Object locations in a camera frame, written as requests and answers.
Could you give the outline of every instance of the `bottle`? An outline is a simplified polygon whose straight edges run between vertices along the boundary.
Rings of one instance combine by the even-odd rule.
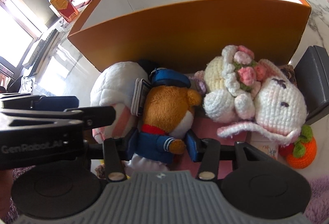
[[[70,0],[49,0],[49,2],[68,23],[73,21],[79,14]]]

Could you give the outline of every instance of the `blue sailor hat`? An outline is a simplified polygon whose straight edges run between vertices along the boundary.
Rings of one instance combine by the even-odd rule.
[[[175,86],[180,88],[191,87],[191,82],[187,76],[163,67],[154,69],[150,74],[149,79],[152,87],[161,85]]]

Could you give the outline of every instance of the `pink bunny ear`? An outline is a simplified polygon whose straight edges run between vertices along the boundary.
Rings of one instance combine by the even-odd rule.
[[[221,127],[217,130],[217,135],[221,138],[227,138],[240,133],[241,131],[257,131],[269,140],[276,141],[281,145],[288,145],[294,142],[300,135],[301,129],[295,129],[287,136],[283,136],[277,133],[271,133],[263,127],[253,122],[238,122],[230,126]]]
[[[275,66],[275,64],[273,64],[271,61],[266,59],[261,59],[259,60],[258,63],[266,68],[265,78],[279,77],[288,80],[287,77],[281,72],[281,70],[277,66]]]

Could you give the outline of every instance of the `keyboard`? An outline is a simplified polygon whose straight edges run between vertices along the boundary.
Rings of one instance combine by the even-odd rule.
[[[54,29],[53,31],[50,32],[50,34],[44,40],[44,42],[43,42],[44,45],[43,45],[42,49],[40,50],[35,63],[32,66],[29,77],[34,76],[39,72],[39,70],[42,66],[42,63],[43,63],[46,55],[48,54],[50,47],[53,44],[53,42],[56,39],[58,34],[59,34],[59,32],[57,31],[57,29]]]

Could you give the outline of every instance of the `black circular pad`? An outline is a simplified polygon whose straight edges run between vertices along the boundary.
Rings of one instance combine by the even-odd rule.
[[[259,218],[281,219],[304,212],[311,190],[307,180],[275,162],[254,161],[223,179],[221,191],[235,208]]]
[[[99,179],[74,161],[39,165],[13,184],[12,198],[23,214],[58,219],[90,207],[101,195]]]

